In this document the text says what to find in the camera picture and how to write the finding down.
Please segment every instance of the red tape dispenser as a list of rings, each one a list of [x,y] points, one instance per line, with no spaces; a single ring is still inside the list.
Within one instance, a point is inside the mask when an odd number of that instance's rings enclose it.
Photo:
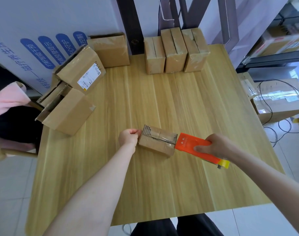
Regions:
[[[194,151],[195,146],[209,146],[211,144],[212,143],[207,140],[197,138],[197,137],[189,135],[189,134],[181,133],[177,140],[177,143],[175,144],[175,149],[177,149],[179,151],[184,151],[184,152],[190,153],[190,154],[197,156],[203,160],[211,162],[211,163],[217,165],[217,168],[219,168],[219,169],[221,167],[225,167],[228,169],[229,163],[230,163],[229,161],[222,160],[222,159],[217,158],[210,154]]]

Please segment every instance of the black pants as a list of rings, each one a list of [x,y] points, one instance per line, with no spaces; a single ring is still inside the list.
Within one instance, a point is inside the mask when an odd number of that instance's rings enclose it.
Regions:
[[[137,223],[131,236],[223,236],[206,214],[178,217],[177,230],[170,219],[160,219]]]

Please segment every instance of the small cardboard box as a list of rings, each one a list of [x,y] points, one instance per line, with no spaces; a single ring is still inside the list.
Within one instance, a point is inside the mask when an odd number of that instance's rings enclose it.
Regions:
[[[183,71],[187,48],[179,27],[161,30],[160,36],[166,54],[165,72]]]
[[[175,144],[168,143],[163,140],[168,140],[176,143],[178,134],[174,132],[169,132],[157,127],[152,126],[144,126],[149,127],[150,134],[144,134],[144,129],[138,144],[155,152],[158,152],[163,155],[172,156],[175,152]]]
[[[206,40],[199,28],[182,30],[188,55],[184,65],[184,72],[201,71],[206,57],[210,54]]]
[[[279,54],[299,49],[299,29],[295,25],[283,25],[268,28],[254,47],[250,58]]]
[[[45,107],[35,120],[68,135],[74,135],[95,109],[81,91],[64,82],[53,86],[37,102]]]
[[[160,36],[145,37],[144,51],[146,72],[148,75],[163,73],[165,67],[165,52]]]
[[[254,81],[248,72],[239,73],[238,78],[249,99],[253,99],[258,95],[257,90],[254,87],[256,84],[254,84]]]
[[[105,68],[130,64],[127,40],[122,32],[91,35],[87,43],[97,53]]]
[[[282,79],[281,81],[299,90],[298,79]],[[262,124],[278,122],[299,114],[299,92],[286,83],[277,80],[265,81],[261,83],[260,88],[260,83],[255,83],[258,96],[254,97],[251,102]]]
[[[82,46],[53,71],[54,77],[84,94],[92,91],[105,73],[98,55],[89,46]]]

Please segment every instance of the cardboard box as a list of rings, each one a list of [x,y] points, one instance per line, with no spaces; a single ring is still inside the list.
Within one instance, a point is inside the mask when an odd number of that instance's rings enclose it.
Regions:
[[[282,81],[291,84],[299,90],[298,79],[282,79]],[[251,102],[262,124],[278,122],[299,114],[299,92],[286,83],[277,80],[262,82],[261,92],[259,92],[260,83],[255,83],[258,96],[254,97]]]
[[[241,85],[249,99],[253,99],[258,95],[257,90],[254,87],[254,81],[248,72],[239,73],[238,78],[240,79]]]
[[[163,42],[161,37],[145,37],[144,51],[147,74],[151,75],[163,73],[166,55],[163,50]]]
[[[42,106],[48,104],[35,120],[68,135],[74,135],[96,108],[81,91],[63,82],[53,86],[37,102]]]
[[[150,131],[147,131],[147,134],[145,135],[144,129],[146,127],[149,127]],[[172,156],[174,154],[175,144],[171,144],[163,140],[176,143],[178,137],[177,133],[146,125],[144,126],[144,129],[138,141],[140,146],[167,156]]]
[[[166,54],[165,73],[183,71],[187,48],[180,28],[161,30],[160,36]]]
[[[184,65],[184,72],[201,71],[206,57],[210,54],[206,40],[199,28],[182,30],[188,55]]]
[[[105,68],[130,64],[127,40],[123,32],[91,35],[87,43],[97,53]]]
[[[299,49],[297,25],[268,28],[248,53],[250,58],[279,54]]]
[[[82,46],[53,71],[56,78],[84,94],[92,91],[105,73],[98,55],[89,46]]]

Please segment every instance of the pink garment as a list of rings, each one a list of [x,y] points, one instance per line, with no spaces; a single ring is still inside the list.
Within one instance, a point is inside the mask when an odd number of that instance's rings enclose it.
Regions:
[[[0,115],[5,113],[11,107],[27,105],[30,102],[29,97],[25,93],[25,85],[21,85],[22,87],[19,87],[17,82],[13,82],[0,91]],[[35,145],[32,143],[19,143],[0,138],[0,148],[30,151],[35,148]]]
[[[22,88],[16,82],[13,82],[0,91],[0,115],[11,107],[26,105],[30,102],[25,93],[25,85]]]

